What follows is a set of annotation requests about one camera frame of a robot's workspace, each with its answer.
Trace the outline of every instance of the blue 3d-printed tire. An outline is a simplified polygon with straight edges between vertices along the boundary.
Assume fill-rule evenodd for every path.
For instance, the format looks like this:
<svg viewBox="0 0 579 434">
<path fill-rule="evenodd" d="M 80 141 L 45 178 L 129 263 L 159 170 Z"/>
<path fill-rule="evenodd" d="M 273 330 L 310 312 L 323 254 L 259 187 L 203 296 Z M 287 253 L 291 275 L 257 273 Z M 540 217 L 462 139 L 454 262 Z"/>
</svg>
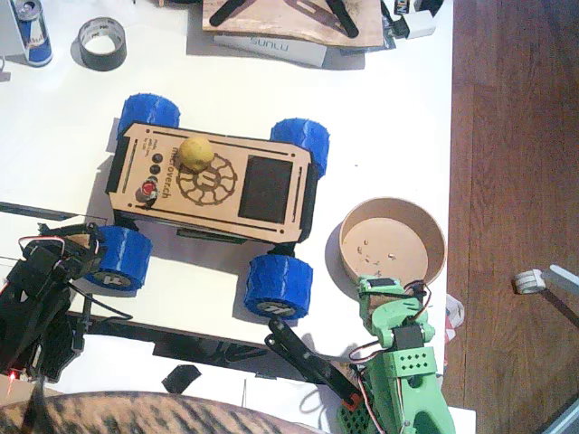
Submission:
<svg viewBox="0 0 579 434">
<path fill-rule="evenodd" d="M 153 245 L 145 235 L 121 228 L 103 226 L 100 228 L 107 248 L 100 262 L 100 269 L 86 279 L 100 287 L 132 292 L 145 284 L 148 260 Z"/>
<path fill-rule="evenodd" d="M 271 129 L 270 139 L 307 149 L 318 169 L 318 179 L 326 174 L 329 133 L 318 122 L 300 118 L 282 120 Z"/>
<path fill-rule="evenodd" d="M 133 122 L 179 127 L 179 108 L 167 98 L 152 93 L 138 93 L 128 97 L 120 115 L 117 136 L 119 137 Z"/>
<path fill-rule="evenodd" d="M 250 262 L 243 302 L 254 314 L 299 319 L 308 314 L 314 270 L 284 255 L 263 255 Z"/>
</svg>

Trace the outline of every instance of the red bull can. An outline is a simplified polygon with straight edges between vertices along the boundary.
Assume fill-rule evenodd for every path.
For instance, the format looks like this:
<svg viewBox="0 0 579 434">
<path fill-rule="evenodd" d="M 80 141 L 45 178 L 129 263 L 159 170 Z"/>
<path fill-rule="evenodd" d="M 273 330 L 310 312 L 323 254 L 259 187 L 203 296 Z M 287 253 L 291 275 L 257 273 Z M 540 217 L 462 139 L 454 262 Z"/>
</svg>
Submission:
<svg viewBox="0 0 579 434">
<path fill-rule="evenodd" d="M 14 9 L 26 60 L 33 66 L 45 65 L 52 59 L 52 47 L 40 0 L 14 0 Z"/>
</svg>

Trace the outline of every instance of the red wire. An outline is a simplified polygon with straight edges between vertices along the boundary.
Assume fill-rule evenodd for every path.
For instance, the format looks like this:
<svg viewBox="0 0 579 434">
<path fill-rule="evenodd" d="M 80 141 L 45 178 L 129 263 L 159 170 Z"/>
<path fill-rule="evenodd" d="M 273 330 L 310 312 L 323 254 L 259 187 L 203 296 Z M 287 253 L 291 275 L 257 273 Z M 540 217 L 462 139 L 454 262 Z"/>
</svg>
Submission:
<svg viewBox="0 0 579 434">
<path fill-rule="evenodd" d="M 377 355 L 379 355 L 380 353 L 383 353 L 386 350 L 384 348 L 381 348 L 377 351 L 374 351 L 370 355 L 367 355 L 366 357 L 359 357 L 359 358 L 352 357 L 352 354 L 357 353 L 358 351 L 363 350 L 365 348 L 368 348 L 370 346 L 376 345 L 378 343 L 379 343 L 379 341 L 376 340 L 376 341 L 369 342 L 369 343 L 364 344 L 364 345 L 360 345 L 357 348 L 350 351 L 350 354 L 348 354 L 347 356 L 349 357 L 349 359 L 352 363 L 366 363 L 366 362 L 374 359 Z"/>
<path fill-rule="evenodd" d="M 372 410 L 372 406 L 370 405 L 370 400 L 368 400 L 368 395 L 365 391 L 364 384 L 362 383 L 362 375 L 360 373 L 358 373 L 357 378 L 358 378 L 358 386 L 360 387 L 360 391 L 362 392 L 362 398 L 364 398 L 365 407 L 368 410 L 368 414 L 370 415 L 372 422 L 374 423 L 374 425 L 376 426 L 376 429 L 378 430 L 378 432 L 380 434 L 386 434 L 386 431 L 384 431 L 382 429 L 382 427 L 378 423 L 378 419 L 376 418 L 374 411 Z"/>
</svg>

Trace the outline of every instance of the roll of tape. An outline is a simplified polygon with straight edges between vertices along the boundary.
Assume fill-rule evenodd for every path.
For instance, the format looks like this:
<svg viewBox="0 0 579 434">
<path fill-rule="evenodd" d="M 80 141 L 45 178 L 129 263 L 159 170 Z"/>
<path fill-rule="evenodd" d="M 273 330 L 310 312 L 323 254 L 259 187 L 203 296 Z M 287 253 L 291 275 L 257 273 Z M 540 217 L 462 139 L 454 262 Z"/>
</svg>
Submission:
<svg viewBox="0 0 579 434">
<path fill-rule="evenodd" d="M 94 38 L 108 36 L 115 48 L 112 52 L 92 52 L 87 43 Z M 84 64 L 95 71 L 111 71 L 118 68 L 127 57 L 127 41 L 125 29 L 112 18 L 101 16 L 85 23 L 79 30 L 79 45 Z"/>
</svg>

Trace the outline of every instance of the white desk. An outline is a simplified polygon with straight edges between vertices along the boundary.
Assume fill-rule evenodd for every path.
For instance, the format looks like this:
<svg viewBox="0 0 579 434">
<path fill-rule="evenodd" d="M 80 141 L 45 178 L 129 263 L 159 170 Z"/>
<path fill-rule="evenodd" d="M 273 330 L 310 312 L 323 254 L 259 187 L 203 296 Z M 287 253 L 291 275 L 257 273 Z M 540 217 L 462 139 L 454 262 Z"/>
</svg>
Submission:
<svg viewBox="0 0 579 434">
<path fill-rule="evenodd" d="M 331 134 L 327 174 L 318 184 L 313 229 L 296 248 L 314 269 L 309 315 L 294 330 L 316 351 L 343 357 L 371 337 L 358 317 L 355 290 L 338 260 L 337 226 L 358 203 L 396 196 L 448 225 L 451 140 L 452 1 L 431 37 L 397 41 L 366 55 L 364 71 L 319 71 L 282 61 L 185 55 L 188 13 L 151 2 L 44 0 L 54 58 L 35 69 L 8 63 L 0 83 L 0 202 L 107 219 L 104 186 L 125 98 L 152 92 L 181 109 L 181 126 L 243 137 L 269 137 L 291 117 L 312 118 Z M 114 71 L 90 71 L 71 57 L 89 18 L 109 15 L 126 27 L 128 57 Z M 39 219 L 0 213 L 0 256 L 17 257 L 16 240 Z M 175 229 L 140 223 L 153 241 L 147 283 L 136 298 L 106 298 L 144 326 L 262 344 L 267 319 L 242 303 L 247 264 L 270 246 L 181 239 Z M 444 351 L 446 269 L 432 283 L 430 322 L 439 371 Z M 72 310 L 81 311 L 76 299 Z M 107 311 L 93 308 L 96 315 Z"/>
</svg>

